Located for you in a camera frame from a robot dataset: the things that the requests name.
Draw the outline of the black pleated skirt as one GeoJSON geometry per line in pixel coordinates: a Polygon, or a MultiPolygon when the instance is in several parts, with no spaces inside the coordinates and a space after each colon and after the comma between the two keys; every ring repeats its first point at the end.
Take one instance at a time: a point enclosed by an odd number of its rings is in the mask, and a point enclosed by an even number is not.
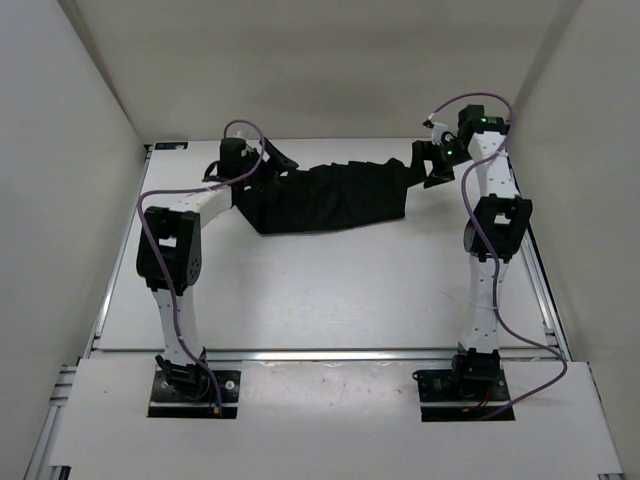
{"type": "Polygon", "coordinates": [[[233,190],[233,203],[262,235],[322,233],[401,219],[422,163],[348,162],[296,170],[233,190]]]}

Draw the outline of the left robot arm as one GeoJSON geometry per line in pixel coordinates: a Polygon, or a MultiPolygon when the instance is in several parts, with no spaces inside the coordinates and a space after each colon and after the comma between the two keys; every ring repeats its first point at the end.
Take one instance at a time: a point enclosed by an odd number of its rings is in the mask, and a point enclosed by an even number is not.
{"type": "Polygon", "coordinates": [[[164,353],[156,363],[166,383],[189,401],[222,403],[194,306],[193,286],[202,269],[201,231],[230,210],[246,189],[297,168],[268,140],[255,149],[242,138],[225,138],[219,160],[205,170],[203,187],[176,190],[180,199],[170,207],[136,206],[142,224],[136,271],[156,301],[164,337],[164,353]]]}

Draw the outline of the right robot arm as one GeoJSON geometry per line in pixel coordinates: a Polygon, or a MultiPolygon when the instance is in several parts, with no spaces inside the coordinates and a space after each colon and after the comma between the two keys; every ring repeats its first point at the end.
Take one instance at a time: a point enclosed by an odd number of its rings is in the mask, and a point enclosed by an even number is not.
{"type": "Polygon", "coordinates": [[[413,150],[416,160],[432,165],[425,187],[454,180],[455,166],[468,163],[478,181],[479,200],[463,200],[472,210],[463,235],[471,273],[467,324],[450,368],[415,372],[419,395],[427,403],[505,400],[495,307],[533,205],[515,185],[504,144],[509,125],[503,118],[486,115],[481,105],[469,105],[458,114],[456,132],[433,116],[424,125],[431,138],[415,142],[413,150]]]}

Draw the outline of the left blue corner label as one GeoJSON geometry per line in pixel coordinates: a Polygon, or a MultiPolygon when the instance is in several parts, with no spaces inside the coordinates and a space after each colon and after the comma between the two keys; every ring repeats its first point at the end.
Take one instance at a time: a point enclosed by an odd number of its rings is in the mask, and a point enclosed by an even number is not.
{"type": "Polygon", "coordinates": [[[157,142],[154,149],[158,151],[185,150],[188,145],[188,142],[157,142]]]}

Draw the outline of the front aluminium rail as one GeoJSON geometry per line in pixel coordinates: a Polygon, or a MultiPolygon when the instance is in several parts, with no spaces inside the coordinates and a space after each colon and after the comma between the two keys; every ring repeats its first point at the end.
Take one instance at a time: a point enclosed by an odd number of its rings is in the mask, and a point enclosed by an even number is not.
{"type": "Polygon", "coordinates": [[[447,360],[455,349],[325,349],[325,350],[208,350],[213,362],[287,361],[431,361],[447,360]]]}

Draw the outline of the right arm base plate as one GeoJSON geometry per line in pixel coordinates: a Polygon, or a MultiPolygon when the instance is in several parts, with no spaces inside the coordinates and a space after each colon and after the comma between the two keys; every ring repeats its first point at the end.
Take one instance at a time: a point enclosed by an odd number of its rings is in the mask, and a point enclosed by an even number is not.
{"type": "Polygon", "coordinates": [[[515,421],[504,370],[495,380],[454,379],[449,369],[419,369],[412,373],[416,382],[422,423],[461,423],[475,421],[515,421]]]}

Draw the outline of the left aluminium rail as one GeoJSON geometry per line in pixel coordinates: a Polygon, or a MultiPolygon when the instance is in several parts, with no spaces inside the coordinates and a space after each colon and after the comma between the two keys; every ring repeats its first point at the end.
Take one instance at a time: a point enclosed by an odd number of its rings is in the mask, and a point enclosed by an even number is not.
{"type": "Polygon", "coordinates": [[[129,216],[125,233],[121,237],[119,250],[113,263],[111,275],[102,297],[98,313],[94,317],[90,336],[84,344],[82,355],[76,357],[71,364],[62,364],[56,378],[53,390],[47,404],[46,417],[32,451],[24,479],[68,479],[71,468],[69,466],[50,466],[49,458],[57,436],[58,424],[63,417],[64,408],[68,401],[71,387],[77,371],[77,365],[81,359],[88,358],[96,341],[100,338],[106,319],[112,293],[115,288],[117,274],[124,256],[124,249],[132,224],[133,214],[129,216]]]}

